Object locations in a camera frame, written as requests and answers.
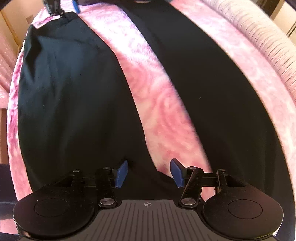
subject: pink curtain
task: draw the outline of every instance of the pink curtain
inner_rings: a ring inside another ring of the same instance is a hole
[[[0,43],[0,108],[7,109],[9,88],[16,62],[16,53],[14,53],[1,30]]]

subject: bed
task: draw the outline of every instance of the bed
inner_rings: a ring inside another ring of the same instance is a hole
[[[72,1],[61,1],[74,11]],[[173,0],[171,4],[195,22],[233,59],[261,98],[281,141],[294,191],[296,190],[296,48],[251,1]],[[161,64],[140,32],[115,5],[80,6],[79,14],[113,50],[131,89],[157,169],[169,173],[169,161],[211,172],[194,127]],[[32,24],[40,27],[56,17],[42,9]],[[7,106],[7,147],[18,200],[32,192],[22,160],[17,129],[21,50]],[[178,136],[178,142],[172,136]],[[213,189],[204,189],[204,199]],[[0,232],[14,233],[13,221],[0,223]]]

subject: silver screw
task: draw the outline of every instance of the silver screw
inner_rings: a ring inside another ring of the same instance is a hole
[[[196,201],[191,197],[187,197],[187,198],[183,198],[181,200],[181,203],[186,206],[192,206],[196,203]]]
[[[112,205],[115,203],[114,199],[113,198],[103,198],[100,200],[100,203],[104,206],[109,206],[109,205]]]

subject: rolled striped cushion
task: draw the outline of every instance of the rolled striped cushion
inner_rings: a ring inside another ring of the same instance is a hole
[[[250,0],[202,0],[236,26],[277,71],[296,105],[296,47]]]

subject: pink blanket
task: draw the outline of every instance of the pink blanket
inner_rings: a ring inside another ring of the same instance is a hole
[[[200,0],[173,0],[171,4],[210,35],[247,76],[275,125],[294,179],[292,170],[296,161],[296,108],[275,70],[241,32]],[[62,8],[66,12],[74,10],[69,0],[62,1]],[[95,4],[81,6],[79,16],[117,56],[157,169],[170,175],[169,161],[177,158],[185,166],[197,166],[210,172],[202,145],[178,94],[155,54],[126,14],[114,5]],[[41,10],[34,25],[40,27],[53,19],[47,17],[47,11]],[[12,78],[7,118],[9,159],[18,199],[32,192],[20,152],[17,129],[22,58],[23,50]],[[207,199],[212,194],[213,190],[207,188],[202,196]]]

